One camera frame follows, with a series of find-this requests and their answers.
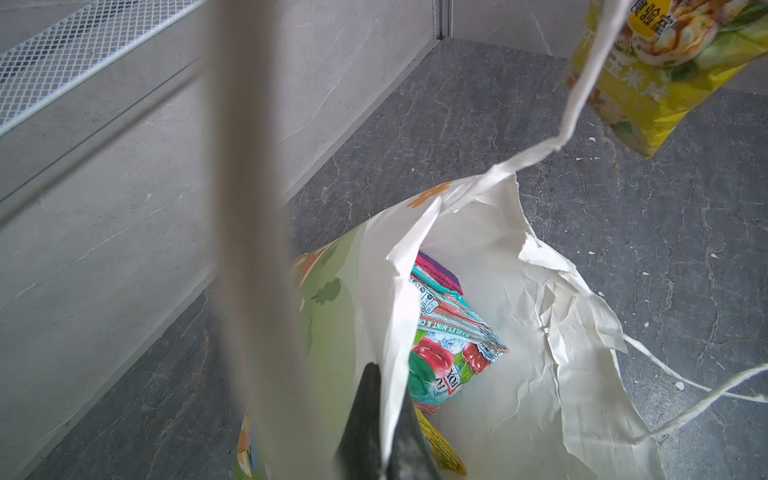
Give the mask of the white floral paper bag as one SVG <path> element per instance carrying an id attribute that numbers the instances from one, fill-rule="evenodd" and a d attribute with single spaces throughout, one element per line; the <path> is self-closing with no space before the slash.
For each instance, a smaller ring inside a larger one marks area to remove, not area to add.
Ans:
<path id="1" fill-rule="evenodd" d="M 571 138 L 629 5 L 607 1 L 559 133 L 487 172 L 437 185 L 290 261 L 275 188 L 275 13 L 268 1 L 216 1 L 210 54 L 216 129 L 215 231 L 230 353 L 247 412 L 237 479 L 343 479 L 335 454 L 368 363 L 379 366 L 385 478 L 408 390 L 420 317 L 419 252 L 508 352 L 426 417 L 467 475 L 441 479 L 661 479 L 656 440 L 703 413 L 758 365 L 705 388 L 650 428 L 616 355 L 638 342 L 575 265 L 539 240 L 516 175 Z"/>

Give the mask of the teal mint candy packet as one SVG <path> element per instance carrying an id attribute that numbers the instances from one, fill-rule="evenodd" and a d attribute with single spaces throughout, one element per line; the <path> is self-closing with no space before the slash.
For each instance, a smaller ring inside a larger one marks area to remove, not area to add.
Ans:
<path id="1" fill-rule="evenodd" d="M 411 284 L 420 294 L 420 317 L 409 356 L 408 390 L 425 417 L 508 352 L 500 336 L 462 295 L 415 265 Z"/>

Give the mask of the magenta snack packet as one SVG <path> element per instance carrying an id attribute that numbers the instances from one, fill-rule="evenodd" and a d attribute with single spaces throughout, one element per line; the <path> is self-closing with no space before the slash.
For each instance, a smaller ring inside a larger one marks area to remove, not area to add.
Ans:
<path id="1" fill-rule="evenodd" d="M 460 295 L 463 294 L 459 279 L 427 254 L 419 252 L 416 264 L 442 287 L 457 292 Z"/>

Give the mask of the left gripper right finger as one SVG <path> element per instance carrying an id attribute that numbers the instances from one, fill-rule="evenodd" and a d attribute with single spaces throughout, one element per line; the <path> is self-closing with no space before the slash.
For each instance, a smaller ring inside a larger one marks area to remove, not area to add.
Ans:
<path id="1" fill-rule="evenodd" d="M 425 439 L 411 395 L 405 392 L 385 470 L 391 480 L 441 480 L 436 459 Z"/>

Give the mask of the yellow green snack packet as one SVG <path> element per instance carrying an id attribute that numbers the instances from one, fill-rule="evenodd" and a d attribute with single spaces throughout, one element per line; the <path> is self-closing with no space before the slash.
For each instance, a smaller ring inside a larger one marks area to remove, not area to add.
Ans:
<path id="1" fill-rule="evenodd" d="M 587 102 L 650 158 L 691 110 L 766 53 L 764 1 L 632 1 Z"/>

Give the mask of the yellow orange snack packet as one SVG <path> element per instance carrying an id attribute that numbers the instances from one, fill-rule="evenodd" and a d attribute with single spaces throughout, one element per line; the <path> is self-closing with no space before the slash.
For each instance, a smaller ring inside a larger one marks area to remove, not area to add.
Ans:
<path id="1" fill-rule="evenodd" d="M 447 439 L 428 421 L 418 408 L 415 409 L 415 412 L 422 435 L 435 458 L 438 468 L 466 476 L 467 468 L 465 464 Z"/>

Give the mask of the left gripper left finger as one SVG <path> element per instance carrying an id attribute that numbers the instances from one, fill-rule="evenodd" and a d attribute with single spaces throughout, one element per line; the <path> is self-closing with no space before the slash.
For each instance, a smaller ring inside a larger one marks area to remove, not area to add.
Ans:
<path id="1" fill-rule="evenodd" d="M 364 370 L 335 454 L 343 479 L 378 479 L 380 455 L 380 387 L 379 366 L 368 363 Z"/>

